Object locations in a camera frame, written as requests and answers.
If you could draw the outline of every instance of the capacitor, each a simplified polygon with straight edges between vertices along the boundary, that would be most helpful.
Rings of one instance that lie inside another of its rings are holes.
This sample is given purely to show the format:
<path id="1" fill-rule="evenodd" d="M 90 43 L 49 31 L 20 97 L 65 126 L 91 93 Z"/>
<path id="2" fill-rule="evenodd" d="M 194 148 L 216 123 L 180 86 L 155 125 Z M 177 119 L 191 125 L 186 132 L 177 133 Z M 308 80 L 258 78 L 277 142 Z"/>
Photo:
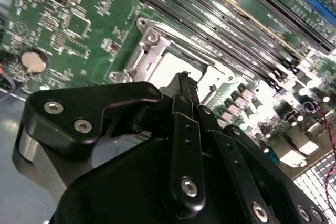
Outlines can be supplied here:
<path id="1" fill-rule="evenodd" d="M 242 108 L 248 105 L 248 101 L 238 91 L 234 91 L 231 94 L 231 98 L 236 104 L 238 104 Z"/>
<path id="2" fill-rule="evenodd" d="M 267 130 L 267 128 L 265 126 L 260 126 L 260 131 L 262 132 L 262 134 L 265 136 L 265 138 L 270 138 L 271 134 L 269 133 L 269 131 Z"/>
<path id="3" fill-rule="evenodd" d="M 269 146 L 262 140 L 259 143 L 260 143 L 260 148 L 262 149 L 262 151 L 264 153 L 268 153 L 269 152 Z"/>
<path id="4" fill-rule="evenodd" d="M 294 116 L 288 119 L 288 123 L 289 123 L 292 127 L 298 125 L 298 122 L 295 121 Z"/>
<path id="5" fill-rule="evenodd" d="M 244 109 L 244 112 L 249 120 L 253 122 L 256 122 L 258 120 L 258 116 L 253 112 L 251 107 L 247 107 L 246 109 Z"/>
<path id="6" fill-rule="evenodd" d="M 257 111 L 260 113 L 262 111 L 265 110 L 265 106 L 263 105 L 262 102 L 260 102 L 258 99 L 253 99 L 252 100 L 252 104 L 254 105 L 254 107 L 257 109 Z"/>
<path id="7" fill-rule="evenodd" d="M 242 109 L 240 107 L 238 107 L 237 104 L 234 103 L 230 99 L 226 99 L 224 101 L 224 104 L 225 104 L 226 109 L 233 115 L 237 115 L 242 111 Z"/>
<path id="8" fill-rule="evenodd" d="M 303 95 L 299 97 L 298 101 L 302 105 L 303 110 L 306 112 L 316 112 L 318 104 L 311 97 Z"/>
<path id="9" fill-rule="evenodd" d="M 330 97 L 327 93 L 325 93 L 324 91 L 320 90 L 320 89 L 314 89 L 314 93 L 315 95 L 320 98 L 323 102 L 329 102 L 330 101 Z"/>
<path id="10" fill-rule="evenodd" d="M 307 95 L 309 93 L 309 89 L 302 86 L 301 84 L 297 83 L 293 87 L 293 89 L 299 94 L 299 95 Z"/>
<path id="11" fill-rule="evenodd" d="M 239 116 L 236 121 L 236 125 L 242 130 L 245 131 L 248 128 L 248 124 L 244 121 L 244 119 Z"/>
<path id="12" fill-rule="evenodd" d="M 301 122 L 303 119 L 305 119 L 305 117 L 303 115 L 301 115 L 300 113 L 297 113 L 295 115 L 295 118 L 298 122 Z"/>
<path id="13" fill-rule="evenodd" d="M 226 122 L 231 122 L 234 118 L 234 115 L 232 115 L 227 109 L 224 108 L 220 109 L 219 115 Z"/>
<path id="14" fill-rule="evenodd" d="M 32 49 L 21 55 L 21 63 L 29 73 L 42 73 L 49 67 L 49 58 L 44 52 Z"/>
<path id="15" fill-rule="evenodd" d="M 289 121 L 290 118 L 293 118 L 298 113 L 288 102 L 284 102 L 275 111 L 284 122 Z"/>
<path id="16" fill-rule="evenodd" d="M 300 103 L 301 105 L 304 105 L 304 104 L 307 103 L 307 102 L 315 103 L 315 101 L 314 101 L 311 97 L 309 97 L 309 96 L 307 96 L 307 95 L 303 95 L 303 96 L 299 97 L 299 98 L 298 98 L 298 101 L 299 101 L 299 103 Z"/>
<path id="17" fill-rule="evenodd" d="M 249 101 L 255 96 L 255 93 L 246 87 L 243 83 L 241 83 L 237 89 L 242 94 L 242 96 Z"/>
<path id="18" fill-rule="evenodd" d="M 308 89 L 314 88 L 318 85 L 318 81 L 317 80 L 313 80 L 308 76 L 304 76 L 301 79 L 301 82 L 307 86 Z"/>

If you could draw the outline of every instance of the bolt head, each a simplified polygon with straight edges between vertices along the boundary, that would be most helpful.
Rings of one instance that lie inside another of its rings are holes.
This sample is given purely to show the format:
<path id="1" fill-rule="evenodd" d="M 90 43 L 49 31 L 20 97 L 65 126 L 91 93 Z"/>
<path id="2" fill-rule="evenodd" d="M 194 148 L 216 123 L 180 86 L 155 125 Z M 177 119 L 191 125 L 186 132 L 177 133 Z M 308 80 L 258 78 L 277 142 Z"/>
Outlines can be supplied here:
<path id="1" fill-rule="evenodd" d="M 319 212 L 317 212 L 314 208 L 311 208 L 311 212 L 313 213 L 316 219 L 318 219 L 320 222 L 323 222 L 323 218 Z"/>
<path id="2" fill-rule="evenodd" d="M 261 207 L 258 203 L 254 202 L 252 204 L 252 210 L 253 213 L 257 216 L 257 218 L 262 222 L 262 223 L 267 223 L 268 222 L 268 216 L 264 208 Z"/>
<path id="3" fill-rule="evenodd" d="M 154 87 L 148 87 L 148 91 L 152 94 L 158 95 L 159 91 Z"/>
<path id="4" fill-rule="evenodd" d="M 75 130 L 80 133 L 89 133 L 92 131 L 92 124 L 85 119 L 75 121 L 73 126 L 75 127 Z"/>
<path id="5" fill-rule="evenodd" d="M 204 112 L 207 113 L 208 115 L 211 115 L 211 110 L 208 107 L 203 108 Z"/>
<path id="6" fill-rule="evenodd" d="M 299 211 L 299 214 L 300 216 L 306 220 L 306 221 L 310 221 L 310 216 L 309 214 L 300 206 L 298 206 L 298 211 Z"/>
<path id="7" fill-rule="evenodd" d="M 63 112 L 64 107 L 59 102 L 50 101 L 44 104 L 44 110 L 49 114 L 60 114 Z"/>
<path id="8" fill-rule="evenodd" d="M 184 178 L 181 181 L 181 187 L 182 187 L 182 191 L 184 191 L 188 196 L 196 197 L 198 193 L 198 189 L 197 189 L 196 184 L 191 179 Z"/>
<path id="9" fill-rule="evenodd" d="M 149 34 L 147 36 L 147 40 L 151 43 L 151 44 L 156 44 L 159 41 L 159 37 L 157 34 Z"/>
<path id="10" fill-rule="evenodd" d="M 233 132 L 236 134 L 236 135 L 240 135 L 240 131 L 239 131 L 239 129 L 238 128 L 236 128 L 236 127 L 233 127 Z"/>

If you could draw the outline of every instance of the black pcie slot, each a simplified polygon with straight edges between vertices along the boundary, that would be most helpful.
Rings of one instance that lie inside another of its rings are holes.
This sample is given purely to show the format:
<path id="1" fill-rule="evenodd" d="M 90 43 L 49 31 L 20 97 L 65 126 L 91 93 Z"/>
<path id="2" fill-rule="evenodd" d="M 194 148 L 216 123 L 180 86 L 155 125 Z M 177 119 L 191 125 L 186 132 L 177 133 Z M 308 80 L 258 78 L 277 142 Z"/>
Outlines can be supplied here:
<path id="1" fill-rule="evenodd" d="M 301 35 L 313 48 L 325 54 L 330 54 L 335 47 L 307 25 L 301 18 L 278 0 L 255 0 L 272 13 L 284 25 Z"/>
<path id="2" fill-rule="evenodd" d="M 259 76 L 260 78 L 264 79 L 265 76 L 267 76 L 268 72 L 263 70 L 262 68 L 257 69 L 254 65 L 246 64 L 246 60 L 245 59 L 241 59 L 235 56 L 235 52 L 231 51 L 229 48 L 225 48 L 223 47 L 223 45 L 219 44 L 216 40 L 214 40 L 211 36 L 204 34 L 203 31 L 198 28 L 197 26 L 193 25 L 192 23 L 190 23 L 187 20 L 184 20 L 184 17 L 179 15 L 175 10 L 164 6 L 162 4 L 159 4 L 156 2 L 156 0 L 146 0 L 146 3 L 149 4 L 150 6 L 152 6 L 154 9 L 161 11 L 162 13 L 164 13 L 165 15 L 167 15 L 168 17 L 172 18 L 173 20 L 175 20 L 178 23 L 181 23 L 182 25 L 184 25 L 185 27 L 187 27 L 188 29 L 190 29 L 193 33 L 197 34 L 198 36 L 200 36 L 204 41 L 206 41 L 207 43 L 211 44 L 212 46 L 214 46 L 216 49 L 218 49 L 219 51 L 224 52 L 225 55 L 228 55 L 230 58 L 232 58 L 234 61 L 236 61 L 236 63 L 244 66 L 244 68 L 248 69 L 249 71 L 251 71 L 252 73 L 254 73 L 255 75 Z M 225 61 L 226 64 L 230 65 L 231 67 L 233 67 L 234 69 L 236 69 L 234 63 L 230 63 L 229 61 Z"/>
<path id="3" fill-rule="evenodd" d="M 244 40 L 248 41 L 250 44 L 254 45 L 256 48 L 261 47 L 263 50 L 265 50 L 269 54 L 270 58 L 272 58 L 274 61 L 277 61 L 277 62 L 283 64 L 284 67 L 286 67 L 286 68 L 290 68 L 290 69 L 292 68 L 291 67 L 292 64 L 285 57 L 283 57 L 281 55 L 277 55 L 275 52 L 270 51 L 263 43 L 256 40 L 253 36 L 249 35 L 245 30 L 241 29 L 240 27 L 239 27 L 239 30 L 237 30 L 237 28 L 236 28 L 237 26 L 236 25 L 233 26 L 233 24 L 235 24 L 235 21 L 231 17 L 227 16 L 226 14 L 224 14 L 222 12 L 219 12 L 219 11 L 213 9 L 212 5 L 209 4 L 207 1 L 204 1 L 204 0 L 195 0 L 195 1 L 202 4 L 203 7 L 208 10 L 209 13 L 211 13 L 215 17 L 225 21 L 226 22 L 225 25 L 227 25 L 236 34 L 239 34 L 239 36 L 242 37 Z"/>
<path id="4" fill-rule="evenodd" d="M 266 61 L 263 57 L 259 57 L 253 50 L 251 50 L 248 46 L 244 45 L 243 41 L 236 39 L 232 34 L 225 31 L 222 28 L 219 28 L 217 24 L 209 20 L 203 14 L 200 14 L 196 9 L 191 8 L 187 4 L 185 4 L 182 0 L 170 0 L 174 2 L 176 5 L 182 7 L 187 10 L 190 16 L 193 16 L 195 19 L 198 19 L 198 22 L 205 24 L 213 33 L 217 36 L 222 35 L 221 39 L 226 40 L 227 42 L 232 43 L 232 47 L 237 51 L 243 51 L 246 56 L 250 59 L 254 59 L 260 65 L 268 69 L 271 73 L 273 73 L 279 81 L 282 81 L 283 78 L 286 78 L 287 75 L 281 70 L 277 69 L 274 65 L 270 64 L 270 62 Z"/>

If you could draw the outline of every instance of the screw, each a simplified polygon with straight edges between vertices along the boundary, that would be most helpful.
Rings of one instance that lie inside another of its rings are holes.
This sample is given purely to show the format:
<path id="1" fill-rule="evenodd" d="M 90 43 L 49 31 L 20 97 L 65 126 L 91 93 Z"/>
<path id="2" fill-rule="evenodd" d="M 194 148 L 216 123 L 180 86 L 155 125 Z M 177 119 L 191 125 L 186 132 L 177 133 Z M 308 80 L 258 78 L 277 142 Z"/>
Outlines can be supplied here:
<path id="1" fill-rule="evenodd" d="M 64 110 L 64 107 L 59 102 L 51 101 L 51 102 L 46 102 L 44 104 L 44 110 L 49 114 L 56 115 L 56 114 L 62 113 Z"/>
<path id="2" fill-rule="evenodd" d="M 323 222 L 323 218 L 319 212 L 317 212 L 314 208 L 311 208 L 311 212 L 319 221 Z"/>
<path id="3" fill-rule="evenodd" d="M 298 211 L 303 219 L 305 219 L 306 221 L 310 221 L 310 216 L 302 207 L 298 206 Z"/>
<path id="4" fill-rule="evenodd" d="M 115 74 L 113 72 L 109 72 L 110 81 L 115 81 Z"/>
<path id="5" fill-rule="evenodd" d="M 240 131 L 239 131 L 238 128 L 233 127 L 232 130 L 233 130 L 233 132 L 234 132 L 236 135 L 238 135 L 238 136 L 240 135 Z"/>
<path id="6" fill-rule="evenodd" d="M 207 113 L 208 115 L 211 114 L 211 110 L 208 107 L 203 108 L 204 112 Z"/>
<path id="7" fill-rule="evenodd" d="M 157 91 L 157 89 L 154 88 L 154 87 L 148 87 L 148 91 L 151 92 L 152 94 L 155 94 L 155 95 L 159 94 L 159 92 Z"/>
<path id="8" fill-rule="evenodd" d="M 89 133 L 92 131 L 92 124 L 85 119 L 79 119 L 75 121 L 73 126 L 75 127 L 75 130 L 79 131 L 80 133 Z"/>
<path id="9" fill-rule="evenodd" d="M 197 186 L 195 185 L 195 183 L 188 179 L 185 178 L 182 180 L 181 182 L 181 187 L 182 190 L 190 197 L 196 197 L 198 190 L 197 190 Z"/>
<path id="10" fill-rule="evenodd" d="M 147 37 L 147 40 L 151 43 L 151 44 L 156 44 L 159 41 L 159 37 L 157 34 L 149 34 Z"/>
<path id="11" fill-rule="evenodd" d="M 182 100 L 182 102 L 188 103 L 188 99 L 184 95 L 180 96 L 180 99 Z"/>
<path id="12" fill-rule="evenodd" d="M 258 217 L 258 219 L 263 222 L 266 223 L 268 221 L 268 216 L 266 211 L 261 207 L 261 205 L 259 205 L 258 203 L 254 202 L 252 204 L 252 210 L 254 212 L 254 214 Z"/>

